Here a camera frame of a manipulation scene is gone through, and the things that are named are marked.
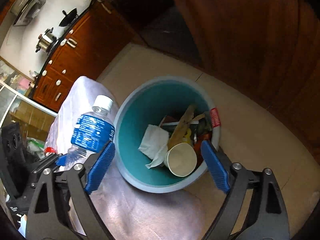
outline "stainless steel pot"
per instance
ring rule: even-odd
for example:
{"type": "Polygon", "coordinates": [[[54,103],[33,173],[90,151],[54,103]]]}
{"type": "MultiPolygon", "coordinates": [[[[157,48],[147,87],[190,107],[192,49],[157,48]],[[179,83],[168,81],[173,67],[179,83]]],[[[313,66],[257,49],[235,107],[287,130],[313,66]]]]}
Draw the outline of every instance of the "stainless steel pot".
{"type": "Polygon", "coordinates": [[[38,44],[36,46],[36,52],[43,50],[49,52],[57,42],[57,37],[52,34],[53,28],[47,29],[44,33],[40,34],[38,44]]]}

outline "blue bottle label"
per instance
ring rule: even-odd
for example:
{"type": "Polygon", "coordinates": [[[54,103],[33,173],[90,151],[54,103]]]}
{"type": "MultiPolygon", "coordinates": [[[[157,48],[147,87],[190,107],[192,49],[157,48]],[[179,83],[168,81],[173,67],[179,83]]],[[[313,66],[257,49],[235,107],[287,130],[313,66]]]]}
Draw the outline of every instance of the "blue bottle label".
{"type": "Polygon", "coordinates": [[[100,152],[105,143],[113,140],[115,127],[97,117],[83,114],[75,125],[71,143],[85,150],[100,152]]]}

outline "teal trash can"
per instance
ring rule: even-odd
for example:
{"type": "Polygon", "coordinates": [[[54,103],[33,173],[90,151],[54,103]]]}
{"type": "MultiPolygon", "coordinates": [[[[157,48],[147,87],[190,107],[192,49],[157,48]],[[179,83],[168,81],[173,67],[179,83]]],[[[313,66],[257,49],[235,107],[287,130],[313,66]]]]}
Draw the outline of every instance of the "teal trash can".
{"type": "MultiPolygon", "coordinates": [[[[148,124],[159,125],[165,115],[184,113],[189,105],[197,106],[195,116],[215,108],[212,99],[195,82],[166,76],[148,81],[124,101],[115,119],[116,165],[131,185],[143,191],[166,193],[182,189],[206,170],[203,162],[189,176],[180,178],[166,167],[147,169],[151,160],[141,153],[140,146],[148,124]]],[[[213,128],[212,144],[218,149],[220,126],[213,128]]]]}

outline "white bottle cap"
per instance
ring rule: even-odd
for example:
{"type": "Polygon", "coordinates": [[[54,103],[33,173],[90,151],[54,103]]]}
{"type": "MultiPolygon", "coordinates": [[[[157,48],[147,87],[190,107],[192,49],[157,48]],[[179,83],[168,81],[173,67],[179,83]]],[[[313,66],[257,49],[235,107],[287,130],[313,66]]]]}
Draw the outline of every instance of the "white bottle cap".
{"type": "Polygon", "coordinates": [[[106,109],[107,111],[110,111],[111,107],[112,107],[112,104],[113,104],[113,101],[112,101],[111,98],[108,98],[108,97],[103,96],[103,95],[98,95],[96,100],[93,103],[93,106],[97,106],[97,107],[106,109]]]}

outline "red sticker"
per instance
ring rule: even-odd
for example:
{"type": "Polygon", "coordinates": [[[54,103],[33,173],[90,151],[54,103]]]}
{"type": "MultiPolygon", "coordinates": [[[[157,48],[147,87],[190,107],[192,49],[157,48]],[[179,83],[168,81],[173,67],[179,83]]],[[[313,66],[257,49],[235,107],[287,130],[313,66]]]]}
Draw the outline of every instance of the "red sticker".
{"type": "Polygon", "coordinates": [[[218,110],[216,107],[210,110],[210,117],[211,117],[212,128],[215,128],[221,125],[218,110]]]}

